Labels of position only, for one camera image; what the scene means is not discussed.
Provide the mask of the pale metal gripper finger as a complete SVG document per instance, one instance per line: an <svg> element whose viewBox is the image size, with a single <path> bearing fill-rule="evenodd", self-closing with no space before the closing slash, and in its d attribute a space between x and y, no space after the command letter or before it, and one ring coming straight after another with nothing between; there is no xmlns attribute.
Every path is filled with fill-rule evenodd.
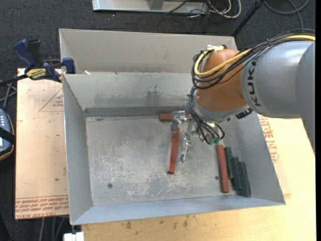
<svg viewBox="0 0 321 241"><path fill-rule="evenodd" d="M181 149L181 155L180 155L180 163L184 163L186 161L186 155L188 152L189 147L192 145L192 137L191 134L185 133L184 138L182 141L182 149Z"/></svg>
<svg viewBox="0 0 321 241"><path fill-rule="evenodd" d="M177 132L179 128L179 124L184 123L186 120L185 111L173 111L172 112L172 122L171 122L171 131Z"/></svg>

